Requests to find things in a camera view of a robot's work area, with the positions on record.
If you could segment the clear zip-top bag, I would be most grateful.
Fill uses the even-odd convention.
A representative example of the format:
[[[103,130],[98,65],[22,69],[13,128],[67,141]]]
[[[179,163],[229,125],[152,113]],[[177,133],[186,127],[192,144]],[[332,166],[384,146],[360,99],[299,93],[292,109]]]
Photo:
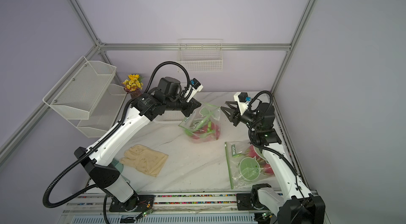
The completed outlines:
[[[202,103],[189,117],[186,117],[178,126],[182,129],[189,141],[195,144],[198,142],[192,139],[193,133],[209,122],[217,123],[221,126],[221,108],[209,103]]]
[[[247,157],[245,151],[250,145],[250,141],[225,142],[225,156],[232,189],[246,188],[275,177],[262,174],[258,162]]]

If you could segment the pink dragon fruit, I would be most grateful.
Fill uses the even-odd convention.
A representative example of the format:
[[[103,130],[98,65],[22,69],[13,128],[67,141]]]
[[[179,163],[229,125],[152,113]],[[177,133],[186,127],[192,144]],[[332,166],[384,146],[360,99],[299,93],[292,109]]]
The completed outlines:
[[[219,124],[209,122],[193,133],[192,139],[198,142],[215,141],[220,138],[221,127]]]

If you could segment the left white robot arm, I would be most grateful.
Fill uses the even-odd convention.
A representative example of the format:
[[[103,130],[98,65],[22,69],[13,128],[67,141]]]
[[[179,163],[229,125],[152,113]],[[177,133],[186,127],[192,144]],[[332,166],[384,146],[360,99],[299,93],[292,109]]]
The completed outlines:
[[[180,81],[174,78],[164,77],[154,89],[147,85],[143,94],[130,99],[125,104],[120,120],[94,144],[87,148],[79,147],[75,151],[76,161],[65,168],[47,187],[42,199],[46,208],[62,206],[92,188],[102,189],[107,195],[118,200],[126,211],[133,211],[139,205],[138,194],[112,164],[115,155],[140,129],[157,116],[163,115],[166,111],[180,111],[188,117],[201,106],[194,96],[203,89],[203,85],[196,78],[191,79],[188,71],[181,64],[166,61],[159,64],[153,73],[156,74],[159,69],[167,65],[175,65],[184,72],[187,80],[186,87],[182,88]],[[94,184],[61,201],[51,203],[52,190],[68,172],[78,165],[82,165]]]

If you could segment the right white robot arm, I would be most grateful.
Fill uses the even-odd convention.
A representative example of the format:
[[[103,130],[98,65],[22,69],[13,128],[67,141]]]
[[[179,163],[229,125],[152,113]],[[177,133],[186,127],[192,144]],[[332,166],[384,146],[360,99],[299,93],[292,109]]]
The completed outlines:
[[[271,218],[277,224],[324,223],[326,206],[323,199],[303,183],[274,128],[276,116],[272,94],[263,90],[251,98],[246,92],[237,92],[234,100],[226,102],[221,110],[234,126],[240,123],[247,126],[251,145],[268,161],[281,189],[281,193],[277,193],[269,184],[253,185],[250,199],[242,200],[240,205],[271,212],[259,219],[259,223],[265,224]]]

